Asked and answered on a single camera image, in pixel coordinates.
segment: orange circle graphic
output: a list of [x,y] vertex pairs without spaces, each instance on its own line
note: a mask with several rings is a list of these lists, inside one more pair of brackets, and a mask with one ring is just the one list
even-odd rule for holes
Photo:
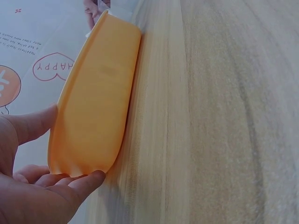
[[21,79],[9,67],[0,65],[0,107],[6,106],[17,98],[21,90]]

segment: wood grain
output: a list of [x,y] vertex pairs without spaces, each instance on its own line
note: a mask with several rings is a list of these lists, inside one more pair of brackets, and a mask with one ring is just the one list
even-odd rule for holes
[[299,2],[140,1],[123,147],[101,224],[298,223]]

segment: orange silicone container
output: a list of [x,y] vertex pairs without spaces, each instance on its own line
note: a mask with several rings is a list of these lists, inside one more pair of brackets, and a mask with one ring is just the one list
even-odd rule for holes
[[120,150],[141,32],[105,11],[86,40],[58,101],[50,132],[51,173],[107,172]]

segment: hand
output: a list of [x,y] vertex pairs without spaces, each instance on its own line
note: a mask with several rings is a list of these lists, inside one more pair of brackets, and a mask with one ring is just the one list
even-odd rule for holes
[[91,14],[95,18],[99,14],[98,6],[92,0],[84,0],[85,13]]
[[30,165],[13,174],[18,146],[47,132],[56,115],[53,106],[34,114],[0,116],[0,223],[66,224],[103,183],[101,171],[70,178]]
[[90,30],[93,29],[95,22],[94,18],[99,14],[98,6],[92,0],[84,0],[85,14]]

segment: silicone lid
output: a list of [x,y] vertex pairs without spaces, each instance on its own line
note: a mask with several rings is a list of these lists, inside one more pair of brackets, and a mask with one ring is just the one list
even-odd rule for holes
[[105,11],[58,101],[50,132],[51,173],[107,172],[120,150],[141,39],[138,27]]

